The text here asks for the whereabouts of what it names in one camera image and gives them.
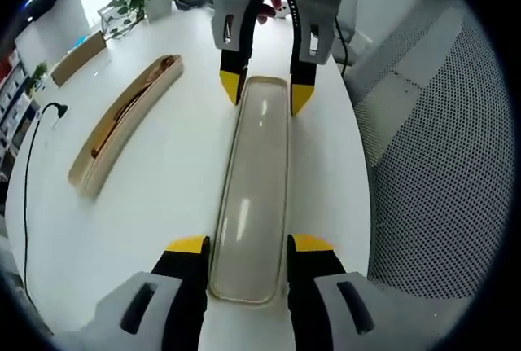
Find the power cord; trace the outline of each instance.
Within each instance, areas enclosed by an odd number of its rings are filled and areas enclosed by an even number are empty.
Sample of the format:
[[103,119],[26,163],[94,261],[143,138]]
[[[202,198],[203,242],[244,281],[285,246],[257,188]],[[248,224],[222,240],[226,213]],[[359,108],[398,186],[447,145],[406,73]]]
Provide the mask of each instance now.
[[345,69],[348,66],[348,46],[345,44],[344,35],[340,30],[339,20],[335,17],[335,26],[336,32],[339,34],[340,41],[342,42],[342,47],[344,48],[344,66],[342,67],[342,78],[344,78]]
[[29,153],[27,154],[27,164],[25,165],[25,180],[24,180],[24,233],[25,233],[25,247],[24,247],[24,290],[29,302],[33,305],[34,309],[37,311],[37,308],[33,302],[33,299],[29,295],[29,290],[27,288],[27,250],[28,250],[28,234],[27,234],[27,178],[29,172],[29,161],[31,160],[31,153],[33,152],[33,144],[34,139],[36,138],[36,132],[40,127],[40,123],[42,122],[42,118],[44,113],[49,107],[55,107],[58,110],[58,118],[61,119],[65,112],[68,110],[67,105],[58,104],[58,103],[48,103],[43,109],[42,114],[40,115],[40,120],[36,124],[36,128],[34,129],[33,138],[31,139],[31,146],[29,146]]

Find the gray mesh fabric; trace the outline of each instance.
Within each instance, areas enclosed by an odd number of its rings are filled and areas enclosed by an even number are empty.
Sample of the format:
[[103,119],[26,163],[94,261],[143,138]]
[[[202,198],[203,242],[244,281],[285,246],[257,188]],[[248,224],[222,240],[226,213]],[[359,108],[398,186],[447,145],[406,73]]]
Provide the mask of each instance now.
[[[414,67],[426,56],[431,68]],[[501,242],[514,172],[509,100],[478,22],[461,0],[420,0],[353,68],[348,91],[370,175],[368,278],[472,296]]]

